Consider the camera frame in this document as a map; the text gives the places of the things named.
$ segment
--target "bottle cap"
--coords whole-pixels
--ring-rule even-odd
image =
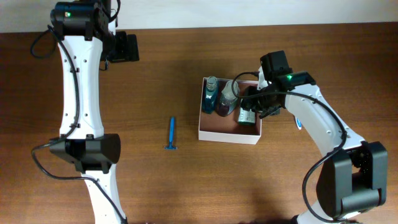
[[[237,82],[234,83],[234,91],[237,95],[241,92]],[[227,100],[234,100],[236,96],[232,92],[232,80],[228,81],[225,85],[224,90],[221,92]]]
[[[210,91],[214,91],[218,86],[218,80],[216,77],[209,77],[207,79],[206,87]]]

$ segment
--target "bottle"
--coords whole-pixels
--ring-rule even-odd
[[[205,113],[211,114],[216,108],[218,95],[218,80],[216,77],[209,77],[206,83],[205,94],[203,96],[202,109]]]
[[[234,83],[234,91],[239,95],[240,89],[237,82]],[[238,102],[237,97],[232,92],[232,80],[228,81],[221,92],[220,102],[218,104],[217,113],[220,116],[227,116],[235,109]]]

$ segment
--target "white box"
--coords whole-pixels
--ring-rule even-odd
[[[259,119],[256,114],[256,124],[254,126],[245,126],[238,124],[238,116],[240,110],[240,103],[236,106],[235,110],[227,117],[222,117],[217,114],[216,111],[212,114],[206,114],[201,109],[203,101],[204,89],[206,87],[207,78],[203,79],[202,93],[200,101],[200,114],[199,114],[199,140],[202,141],[218,141],[218,142],[230,142],[230,143],[241,143],[241,144],[256,144],[261,137],[262,120]],[[221,91],[224,88],[226,82],[230,80],[219,78],[219,90],[218,94],[221,95]],[[257,81],[243,81],[237,80],[239,88],[241,89],[241,95],[244,89],[249,86],[256,86]]]

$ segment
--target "open box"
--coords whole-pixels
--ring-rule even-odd
[[[221,91],[224,89],[228,79],[218,79],[218,99],[221,96]],[[201,109],[203,103],[203,95],[205,92],[207,78],[203,79],[201,103],[200,103],[200,115],[199,115],[199,140],[203,141],[218,141],[218,142],[231,142],[241,144],[256,144],[261,137],[262,120],[259,119],[256,114],[256,124],[254,126],[245,126],[238,124],[238,116],[240,111],[240,100],[236,105],[235,110],[226,116],[222,117],[217,114],[217,111],[212,114],[206,114]],[[239,89],[241,90],[240,95],[243,95],[244,90],[248,86],[256,86],[257,81],[244,81],[237,80]]]

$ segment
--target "wood grain surface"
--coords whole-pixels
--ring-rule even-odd
[[[398,23],[128,32],[141,61],[100,72],[99,94],[105,131],[122,140],[117,180],[130,223],[271,223],[306,210],[302,179],[320,153],[287,111],[263,121],[255,146],[198,140],[203,77],[257,70],[275,50],[310,72],[353,130],[387,148],[387,202],[357,218],[396,223]],[[57,136],[63,105],[59,53],[32,58],[37,35],[0,34],[0,223],[94,223],[85,184],[49,179],[30,156]],[[44,40],[38,51],[50,46]],[[163,148],[171,116],[177,151]],[[54,174],[78,175],[48,151],[38,157]],[[308,183],[312,202],[316,182]]]

